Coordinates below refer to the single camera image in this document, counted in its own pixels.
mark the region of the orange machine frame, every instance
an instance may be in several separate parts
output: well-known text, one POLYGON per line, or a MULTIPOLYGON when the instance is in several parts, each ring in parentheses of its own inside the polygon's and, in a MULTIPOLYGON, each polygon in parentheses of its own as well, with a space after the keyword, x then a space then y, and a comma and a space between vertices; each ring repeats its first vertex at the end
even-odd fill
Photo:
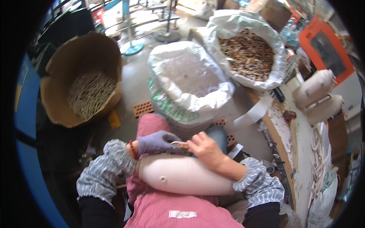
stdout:
POLYGON ((354 67, 352 66, 351 60, 347 55, 346 50, 343 48, 342 43, 336 37, 331 27, 323 20, 321 16, 319 16, 319 14, 315 15, 315 17, 299 34, 300 46, 307 53, 317 70, 326 69, 326 66, 324 65, 317 51, 310 44, 310 41, 315 35, 317 35, 319 31, 322 31, 327 36, 328 40, 331 42, 332 46, 335 48, 336 52, 341 58, 342 64, 346 69, 336 78, 337 85, 339 85, 354 72, 354 67))

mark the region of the white label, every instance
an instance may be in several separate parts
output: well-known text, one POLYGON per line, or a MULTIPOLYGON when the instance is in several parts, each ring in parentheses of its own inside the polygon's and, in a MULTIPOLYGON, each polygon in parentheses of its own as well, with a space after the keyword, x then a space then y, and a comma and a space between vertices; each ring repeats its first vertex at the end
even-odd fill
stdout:
POLYGON ((196 214, 195 211, 170 210, 169 211, 169 217, 170 218, 183 219, 183 218, 198 217, 198 215, 196 214))

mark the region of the blue metal stand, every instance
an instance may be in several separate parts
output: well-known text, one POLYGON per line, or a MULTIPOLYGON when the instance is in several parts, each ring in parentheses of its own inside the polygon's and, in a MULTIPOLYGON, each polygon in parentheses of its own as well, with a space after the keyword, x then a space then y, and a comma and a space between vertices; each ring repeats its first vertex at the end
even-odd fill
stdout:
POLYGON ((132 40, 131 16, 129 14, 129 0, 123 0, 123 15, 127 17, 127 30, 129 41, 120 48, 123 55, 134 55, 139 53, 143 48, 140 40, 132 40))

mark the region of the blue panel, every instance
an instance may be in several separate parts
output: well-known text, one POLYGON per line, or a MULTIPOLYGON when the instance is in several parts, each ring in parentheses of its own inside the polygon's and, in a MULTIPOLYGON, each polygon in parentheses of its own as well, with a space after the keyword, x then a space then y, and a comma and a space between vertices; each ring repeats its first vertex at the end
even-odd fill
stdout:
POLYGON ((16 145, 24 178, 44 217, 52 227, 68 227, 49 195, 39 166, 37 150, 18 140, 16 145))
POLYGON ((28 55, 20 67, 18 86, 21 87, 18 108, 15 113, 16 127, 35 139, 35 111, 41 79, 34 70, 28 55))

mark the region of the bare hand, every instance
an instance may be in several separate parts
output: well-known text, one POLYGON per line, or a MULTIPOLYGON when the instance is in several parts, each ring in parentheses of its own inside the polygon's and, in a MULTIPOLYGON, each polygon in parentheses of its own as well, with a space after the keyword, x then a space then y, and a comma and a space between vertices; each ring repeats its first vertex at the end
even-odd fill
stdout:
POLYGON ((197 156, 209 169, 219 172, 226 155, 218 144, 204 131, 188 140, 189 151, 197 156))

